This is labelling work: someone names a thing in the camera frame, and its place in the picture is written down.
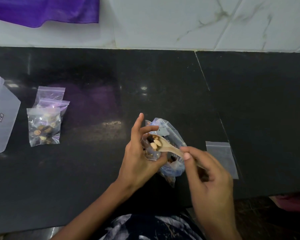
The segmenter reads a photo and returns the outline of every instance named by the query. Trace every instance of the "white plastic container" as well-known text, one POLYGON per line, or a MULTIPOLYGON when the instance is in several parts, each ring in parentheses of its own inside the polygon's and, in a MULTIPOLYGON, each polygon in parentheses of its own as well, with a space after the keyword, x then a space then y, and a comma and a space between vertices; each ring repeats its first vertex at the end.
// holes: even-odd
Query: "white plastic container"
POLYGON ((20 100, 4 86, 0 77, 0 152, 6 149, 19 107, 20 100))

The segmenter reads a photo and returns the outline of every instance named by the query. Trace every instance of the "purple fabric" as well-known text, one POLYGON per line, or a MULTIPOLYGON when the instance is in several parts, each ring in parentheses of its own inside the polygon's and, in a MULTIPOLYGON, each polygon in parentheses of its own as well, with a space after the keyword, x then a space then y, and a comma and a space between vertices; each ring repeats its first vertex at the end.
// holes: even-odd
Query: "purple fabric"
POLYGON ((0 20, 40 27, 47 20, 98 23, 100 0, 0 0, 0 20))

